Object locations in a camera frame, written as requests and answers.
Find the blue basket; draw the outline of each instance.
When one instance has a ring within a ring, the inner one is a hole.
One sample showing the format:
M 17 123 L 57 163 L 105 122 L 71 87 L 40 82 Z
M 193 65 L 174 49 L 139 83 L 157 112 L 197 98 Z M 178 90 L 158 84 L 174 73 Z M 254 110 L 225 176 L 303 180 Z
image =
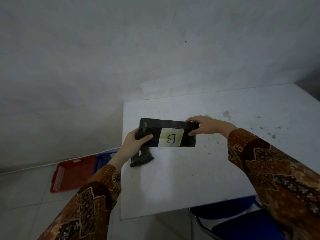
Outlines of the blue basket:
M 96 173 L 99 169 L 101 169 L 103 166 L 107 165 L 108 162 L 113 158 L 113 156 L 117 152 L 108 152 L 108 153 L 102 153 L 98 154 L 96 157 L 96 164 L 94 165 L 94 171 L 93 173 Z

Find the white label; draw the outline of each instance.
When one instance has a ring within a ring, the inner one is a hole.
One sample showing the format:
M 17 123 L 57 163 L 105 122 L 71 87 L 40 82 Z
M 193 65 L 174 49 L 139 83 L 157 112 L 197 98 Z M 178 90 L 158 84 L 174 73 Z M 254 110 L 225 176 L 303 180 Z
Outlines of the white label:
M 158 147 L 179 147 L 184 129 L 162 128 Z

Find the white cable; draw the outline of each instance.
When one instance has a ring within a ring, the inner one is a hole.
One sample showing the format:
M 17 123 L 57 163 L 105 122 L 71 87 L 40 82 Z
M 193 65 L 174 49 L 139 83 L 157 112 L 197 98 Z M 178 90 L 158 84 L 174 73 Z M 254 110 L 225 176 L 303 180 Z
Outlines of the white cable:
M 82 157 L 89 157 L 89 156 L 101 154 L 101 153 L 108 152 L 108 151 L 118 150 L 118 149 L 120 149 L 120 147 L 108 149 L 108 150 L 105 150 L 105 151 L 103 151 L 103 152 L 93 153 L 93 154 L 90 154 L 90 155 L 87 155 L 87 156 L 72 157 L 72 158 L 69 158 L 69 159 L 66 159 L 66 160 L 62 160 L 62 161 L 59 161 L 59 162 L 54 162 L 54 163 L 50 163 L 50 164 L 46 164 L 46 165 L 40 165 L 40 166 L 31 167 L 31 168 L 24 168 L 24 169 L 19 169 L 19 170 L 16 170 L 16 171 L 11 171 L 11 172 L 4 172 L 4 173 L 0 173 L 0 175 L 9 174 L 9 173 L 15 173 L 15 172 L 20 172 L 20 171 L 25 171 L 25 170 L 34 169 L 34 168 L 46 167 L 46 166 L 55 165 L 55 164 L 58 164 L 58 163 L 61 163 L 61 162 L 65 162 L 65 161 L 69 161 L 69 160 L 74 160 L 74 159 L 78 159 L 78 158 L 82 158 Z

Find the chair seat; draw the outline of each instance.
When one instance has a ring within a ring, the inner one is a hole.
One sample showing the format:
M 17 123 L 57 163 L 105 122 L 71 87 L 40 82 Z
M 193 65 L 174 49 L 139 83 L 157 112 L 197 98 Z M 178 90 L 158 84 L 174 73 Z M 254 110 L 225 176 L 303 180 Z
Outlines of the chair seat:
M 223 240 L 284 240 L 274 219 L 265 210 L 257 210 L 212 228 Z
M 248 210 L 254 204 L 255 199 L 255 196 L 243 197 L 192 207 L 191 211 L 195 216 L 207 220 L 229 218 Z

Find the red plastic tray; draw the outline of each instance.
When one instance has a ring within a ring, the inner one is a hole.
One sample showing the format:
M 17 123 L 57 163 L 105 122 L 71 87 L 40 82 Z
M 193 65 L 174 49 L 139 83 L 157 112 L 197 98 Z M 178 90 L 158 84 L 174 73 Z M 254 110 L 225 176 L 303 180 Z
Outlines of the red plastic tray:
M 81 188 L 94 174 L 95 161 L 95 156 L 87 156 L 60 162 L 51 180 L 50 193 Z

